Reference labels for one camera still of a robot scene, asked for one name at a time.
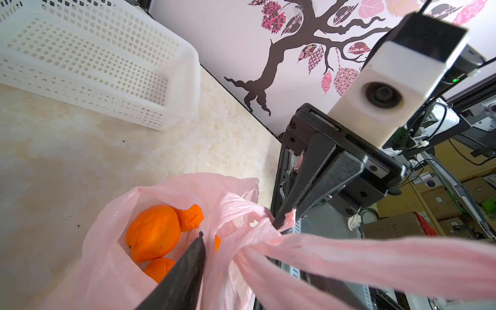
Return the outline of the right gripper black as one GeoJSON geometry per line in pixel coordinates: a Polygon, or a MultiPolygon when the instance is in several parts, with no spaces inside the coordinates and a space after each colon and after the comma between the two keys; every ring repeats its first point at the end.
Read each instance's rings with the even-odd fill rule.
{"type": "Polygon", "coordinates": [[[345,217],[382,200],[402,182],[406,167],[337,121],[305,103],[292,117],[282,144],[300,165],[273,226],[281,229],[286,214],[300,220],[330,204],[345,217]]]}

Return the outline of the pink printed plastic bag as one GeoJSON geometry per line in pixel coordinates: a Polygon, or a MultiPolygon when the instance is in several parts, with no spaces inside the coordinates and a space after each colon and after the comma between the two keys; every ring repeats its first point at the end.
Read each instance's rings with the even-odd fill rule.
{"type": "Polygon", "coordinates": [[[495,298],[495,247],[459,238],[335,240],[282,235],[270,210],[258,205],[258,180],[212,173],[184,174],[135,187],[108,203],[87,233],[80,261],[42,303],[43,309],[134,309],[156,288],[123,248],[121,236],[144,199],[178,209],[198,204],[207,259],[200,309],[347,309],[329,293],[275,266],[345,282],[450,300],[495,298]]]}

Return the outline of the white perforated plastic basket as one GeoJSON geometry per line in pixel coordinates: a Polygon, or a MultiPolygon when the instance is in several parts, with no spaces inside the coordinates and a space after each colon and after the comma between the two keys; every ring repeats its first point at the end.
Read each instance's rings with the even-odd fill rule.
{"type": "Polygon", "coordinates": [[[196,117],[200,62],[126,1],[2,1],[1,82],[155,130],[196,117]]]}

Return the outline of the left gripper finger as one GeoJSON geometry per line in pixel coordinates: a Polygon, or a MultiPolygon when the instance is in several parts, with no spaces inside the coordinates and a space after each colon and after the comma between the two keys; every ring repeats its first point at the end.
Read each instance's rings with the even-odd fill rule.
{"type": "Polygon", "coordinates": [[[206,261],[204,234],[192,242],[154,291],[137,307],[142,310],[196,309],[206,261]]]}

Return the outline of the orange fruit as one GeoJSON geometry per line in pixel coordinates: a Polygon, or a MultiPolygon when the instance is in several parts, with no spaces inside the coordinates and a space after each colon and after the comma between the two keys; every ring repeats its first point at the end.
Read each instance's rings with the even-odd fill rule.
{"type": "Polygon", "coordinates": [[[181,232],[189,232],[200,227],[204,220],[203,210],[199,205],[192,205],[187,210],[181,210],[173,207],[177,214],[181,232]]]}
{"type": "Polygon", "coordinates": [[[125,244],[137,264],[160,258],[178,244],[182,232],[178,216],[167,205],[142,211],[127,228],[125,244]]]}
{"type": "Polygon", "coordinates": [[[218,251],[220,245],[221,245],[221,238],[218,236],[218,235],[215,235],[215,238],[214,238],[214,250],[215,252],[218,251]]]}
{"type": "Polygon", "coordinates": [[[174,267],[175,263],[174,260],[168,258],[157,258],[144,269],[144,273],[159,284],[174,267]]]}

